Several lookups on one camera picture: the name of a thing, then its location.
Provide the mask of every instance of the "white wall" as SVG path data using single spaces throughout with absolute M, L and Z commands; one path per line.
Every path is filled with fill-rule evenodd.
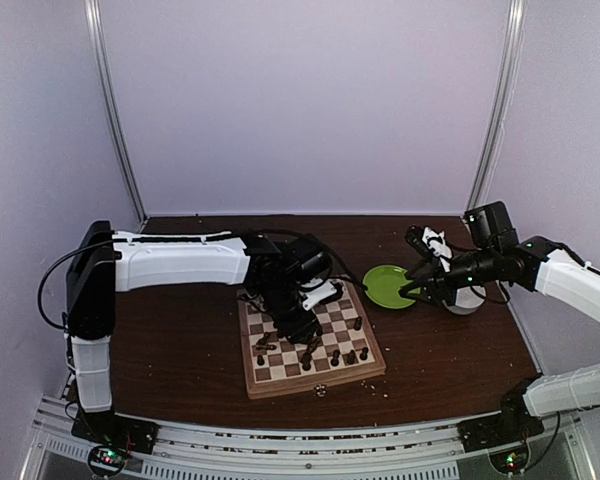
M 460 212 L 509 2 L 102 2 L 150 214 Z
M 37 283 L 89 223 L 135 228 L 107 130 L 81 2 L 0 1 L 0 479 L 15 478 L 42 393 L 66 379 Z M 58 275 L 45 296 L 59 318 Z
M 564 241 L 600 268 L 600 1 L 530 2 L 514 103 L 490 199 L 521 239 Z M 558 302 L 513 292 L 545 373 L 600 361 L 600 326 Z M 600 465 L 600 410 L 586 416 Z

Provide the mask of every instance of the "wooden chessboard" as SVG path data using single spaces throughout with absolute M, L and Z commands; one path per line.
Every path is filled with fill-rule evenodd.
M 378 347 L 373 328 L 362 308 L 355 289 L 343 283 L 343 296 L 327 305 L 318 305 L 313 311 L 322 325 L 323 335 L 318 348 L 311 355 L 311 369 L 303 370 L 300 359 L 307 345 L 291 344 L 278 339 L 273 320 L 256 308 L 238 302 L 242 360 L 251 399 L 288 395 L 313 390 L 318 385 L 338 385 L 383 375 L 386 369 L 382 352 Z M 355 330 L 356 318 L 362 318 L 362 327 Z M 272 350 L 256 348 L 256 342 L 265 332 L 270 332 L 267 344 Z M 363 348 L 369 349 L 366 360 L 360 360 Z M 331 365 L 333 352 L 339 350 L 341 358 L 337 366 Z M 349 365 L 346 356 L 355 350 L 356 359 Z M 264 365 L 257 364 L 262 355 Z

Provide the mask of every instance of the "plate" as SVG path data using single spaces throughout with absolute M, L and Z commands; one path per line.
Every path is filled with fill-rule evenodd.
M 407 271 L 404 268 L 395 265 L 380 265 L 369 270 L 362 283 L 366 285 L 365 293 L 372 302 L 384 308 L 400 310 L 407 308 L 415 303 L 410 298 L 402 298 L 398 291 L 400 288 L 411 283 L 411 280 L 404 278 Z M 417 288 L 413 293 L 420 293 Z

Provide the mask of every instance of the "green plate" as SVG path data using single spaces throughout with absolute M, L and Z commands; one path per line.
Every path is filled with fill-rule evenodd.
M 398 291 L 401 287 L 411 283 L 411 280 L 404 278 L 407 271 L 404 268 L 395 265 L 380 265 L 367 272 L 362 280 L 367 286 L 365 293 L 367 297 L 381 307 L 399 310 L 407 308 L 415 303 L 410 298 L 402 298 Z

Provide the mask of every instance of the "dark wooden table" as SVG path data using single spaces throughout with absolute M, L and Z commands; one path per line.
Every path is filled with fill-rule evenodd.
M 267 227 L 311 232 L 362 277 L 376 265 L 415 263 L 415 253 L 403 240 L 411 224 L 445 230 L 450 241 L 470 246 L 467 231 L 453 217 L 153 218 L 145 232 Z M 508 389 L 535 373 L 505 306 L 486 304 L 469 317 L 458 317 L 424 304 L 390 311 L 363 293 L 360 298 L 384 351 L 386 375 L 368 380 L 367 388 L 360 382 L 329 387 L 324 398 L 302 393 L 249 400 L 235 287 L 177 285 L 119 294 L 111 351 L 116 408 L 227 427 L 392 425 L 497 410 Z

